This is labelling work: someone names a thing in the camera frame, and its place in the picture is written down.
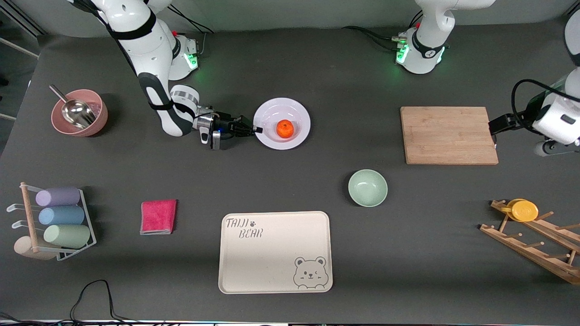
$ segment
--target green indicator light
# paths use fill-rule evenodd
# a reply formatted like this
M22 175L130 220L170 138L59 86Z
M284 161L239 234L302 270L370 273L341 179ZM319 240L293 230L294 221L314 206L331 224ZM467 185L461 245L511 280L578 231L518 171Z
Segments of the green indicator light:
M443 57L443 51L445 51L445 46L441 49L441 53L439 54L439 59L437 59L437 63L441 62L441 58Z
M191 55L188 53L184 53L183 57L185 58L185 61L187 62L187 65L191 68L191 69L196 69L197 68L197 56L196 55Z
M407 57L407 53L409 52L409 46L405 44L402 49L399 50L402 54L397 56L397 62L403 63L405 62L405 58Z

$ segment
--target white bowl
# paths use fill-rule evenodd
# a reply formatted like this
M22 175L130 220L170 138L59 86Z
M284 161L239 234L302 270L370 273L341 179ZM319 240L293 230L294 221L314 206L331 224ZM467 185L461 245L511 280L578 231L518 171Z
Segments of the white bowl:
M288 120L294 126L294 135L290 138L278 136L276 125L281 120ZM289 150L300 145L310 132L310 116L306 108L286 97L271 99L262 104L254 114L253 124L263 129L256 137L275 150Z

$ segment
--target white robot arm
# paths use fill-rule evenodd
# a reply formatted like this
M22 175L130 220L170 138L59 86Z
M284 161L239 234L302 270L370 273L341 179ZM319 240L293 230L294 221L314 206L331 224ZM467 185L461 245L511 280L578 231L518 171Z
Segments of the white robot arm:
M396 63L414 74L426 74L441 61L443 44L455 27L451 10L474 10L491 6L495 0L415 0L423 10L420 27L399 33L407 38Z
M232 118L199 106L199 94L189 86L176 85L169 90L169 80L185 78L198 67L195 40L174 35L155 16L171 0L68 1L92 13L107 27L132 65L167 134L179 137L198 129L202 143L219 149L222 133L243 137L261 132L243 116Z
M540 156L580 151L580 12L575 12L568 20L564 41L577 68L551 86L533 79L519 81L512 90L513 112L490 122L492 135L525 128L546 138L534 149ZM524 111L517 112L516 90L525 82L546 90L533 97Z

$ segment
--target wooden cutting board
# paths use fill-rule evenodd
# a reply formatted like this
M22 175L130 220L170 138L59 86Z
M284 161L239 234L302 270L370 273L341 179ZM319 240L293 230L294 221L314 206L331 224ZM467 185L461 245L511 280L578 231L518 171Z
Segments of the wooden cutting board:
M407 164L495 165L485 107L401 108Z

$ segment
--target white wall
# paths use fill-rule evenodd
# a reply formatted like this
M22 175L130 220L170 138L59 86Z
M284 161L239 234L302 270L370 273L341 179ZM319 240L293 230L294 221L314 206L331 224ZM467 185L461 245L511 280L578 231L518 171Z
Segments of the white wall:
M49 33L106 35L94 17L66 0L13 2ZM535 23L560 16L573 3L574 0L496 0L487 9L457 11L455 17L460 25ZM419 10L412 0L174 0L173 4L189 18L216 31L406 26ZM173 30L194 30L167 9L158 17Z

